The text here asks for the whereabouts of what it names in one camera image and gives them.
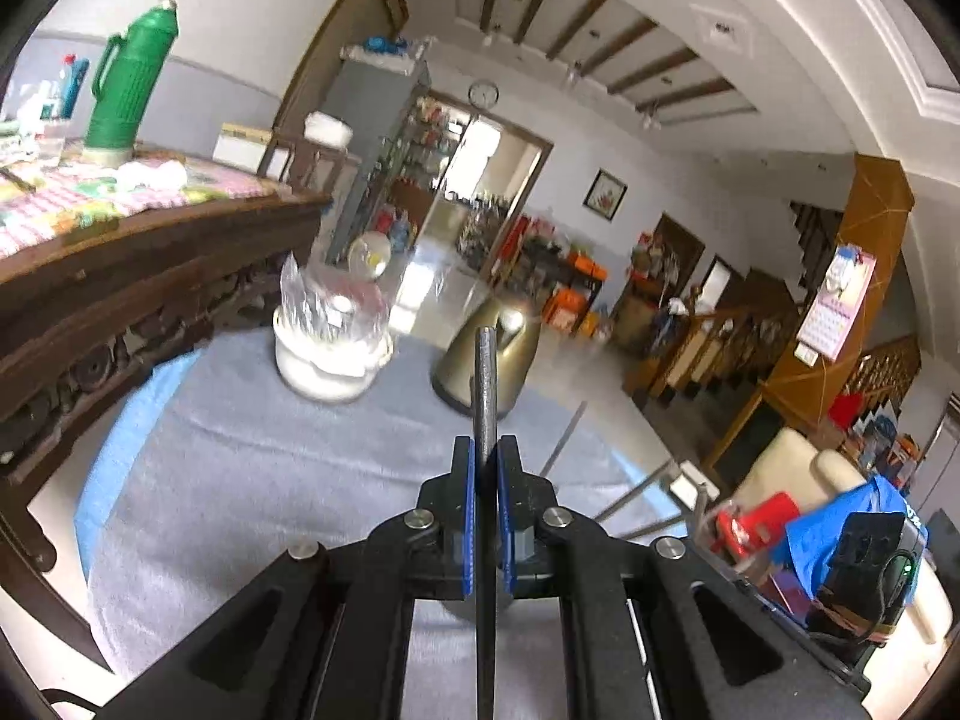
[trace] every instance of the framed picture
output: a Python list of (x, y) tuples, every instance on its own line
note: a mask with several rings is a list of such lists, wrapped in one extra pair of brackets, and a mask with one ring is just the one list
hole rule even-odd
[(620, 201), (627, 194), (627, 185), (610, 175), (606, 170), (597, 170), (597, 177), (590, 185), (584, 205), (611, 221)]

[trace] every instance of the metal bolt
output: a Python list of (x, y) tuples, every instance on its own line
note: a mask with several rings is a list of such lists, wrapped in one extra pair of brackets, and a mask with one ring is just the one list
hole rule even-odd
[(312, 539), (304, 539), (287, 547), (287, 554), (294, 560), (310, 560), (320, 552), (320, 544)]
[(544, 509), (544, 522), (551, 528), (565, 528), (573, 522), (573, 514), (562, 506), (551, 506)]
[(656, 553), (667, 560), (680, 560), (686, 553), (683, 541), (673, 536), (664, 536), (656, 540)]
[(422, 531), (433, 525), (433, 512), (430, 509), (410, 509), (403, 516), (403, 524), (415, 531)]

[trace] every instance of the beige chair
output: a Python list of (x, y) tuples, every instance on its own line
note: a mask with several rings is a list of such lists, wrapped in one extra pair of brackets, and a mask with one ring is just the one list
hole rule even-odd
[[(843, 455), (818, 452), (805, 437), (784, 428), (757, 458), (733, 500), (752, 509), (782, 490), (806, 513), (863, 483), (863, 476)], [(906, 712), (947, 653), (952, 622), (947, 594), (923, 560), (913, 603), (864, 672), (872, 688), (863, 707), (874, 720), (896, 720)]]

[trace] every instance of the gray tablecloth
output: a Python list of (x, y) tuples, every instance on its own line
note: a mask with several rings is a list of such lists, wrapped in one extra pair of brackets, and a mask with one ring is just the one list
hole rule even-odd
[[(89, 581), (94, 637), (135, 676), (294, 541), (358, 541), (416, 503), (445, 473), (469, 419), (433, 394), (438, 354), (412, 338), (373, 387), (324, 406), (287, 389), (272, 333), (215, 338), (147, 438), (104, 527)], [(538, 471), (570, 413), (529, 386), (501, 434)], [(627, 490), (610, 447), (581, 422), (553, 473), (560, 503), (595, 514)], [(611, 532), (656, 519), (642, 499)], [(498, 624), (497, 717), (565, 716), (556, 601), (523, 601)], [(474, 716), (473, 632), (437, 602), (418, 602), (404, 717)]]

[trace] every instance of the wooden pillar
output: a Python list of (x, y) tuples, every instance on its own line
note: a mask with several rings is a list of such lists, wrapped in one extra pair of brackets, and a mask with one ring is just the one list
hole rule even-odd
[[(856, 156), (856, 174), (837, 231), (836, 244), (858, 245), (877, 258), (877, 266), (863, 305), (836, 361), (829, 362), (820, 356), (813, 367), (808, 367), (794, 357), (797, 348), (794, 338), (766, 382), (760, 385), (760, 398), (776, 409), (787, 425), (808, 431), (816, 429), (850, 378), (867, 333), (883, 305), (913, 203), (913, 193), (899, 161)], [(757, 408), (757, 402), (752, 400), (751, 403), (754, 409)], [(751, 404), (745, 407), (744, 412), (747, 411), (752, 411)], [(704, 466), (716, 464), (749, 418), (750, 413), (741, 413), (733, 420), (727, 435), (714, 447)]]

